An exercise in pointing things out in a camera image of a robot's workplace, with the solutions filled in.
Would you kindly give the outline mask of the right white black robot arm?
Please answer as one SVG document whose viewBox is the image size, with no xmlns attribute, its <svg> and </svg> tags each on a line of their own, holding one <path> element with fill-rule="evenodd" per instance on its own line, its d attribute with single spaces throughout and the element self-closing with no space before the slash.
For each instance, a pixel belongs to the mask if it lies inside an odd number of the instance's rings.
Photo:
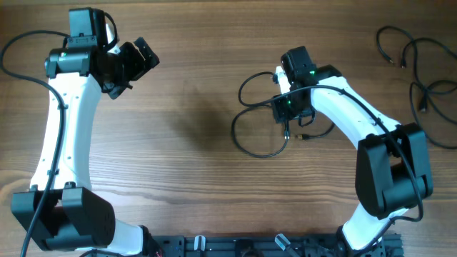
<svg viewBox="0 0 457 257">
<path fill-rule="evenodd" d="M 333 256 L 390 256 L 396 247 L 386 231 L 397 221 L 419 222 L 423 200 L 433 193 L 426 136 L 418 124 L 402 125 L 358 95 L 332 65 L 317 67 L 300 46 L 281 56 L 273 78 L 280 93 L 274 117 L 291 120 L 319 112 L 357 150 L 355 190 L 359 204 L 336 232 L 334 244 L 307 243 L 305 249 Z"/>
</svg>

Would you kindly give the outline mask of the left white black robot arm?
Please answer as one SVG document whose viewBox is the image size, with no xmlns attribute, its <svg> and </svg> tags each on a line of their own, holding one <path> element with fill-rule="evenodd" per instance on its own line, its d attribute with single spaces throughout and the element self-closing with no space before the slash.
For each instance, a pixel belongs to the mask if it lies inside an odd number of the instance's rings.
<svg viewBox="0 0 457 257">
<path fill-rule="evenodd" d="M 115 217 L 96 195 L 89 174 L 92 126 L 103 94 L 119 97 L 158 56 L 143 38 L 120 44 L 113 18 L 100 9 L 69 11 L 70 32 L 45 61 L 49 114 L 39 164 L 29 190 L 15 193 L 11 211 L 26 230 L 24 246 L 80 251 L 84 256 L 163 256 L 144 226 Z"/>
</svg>

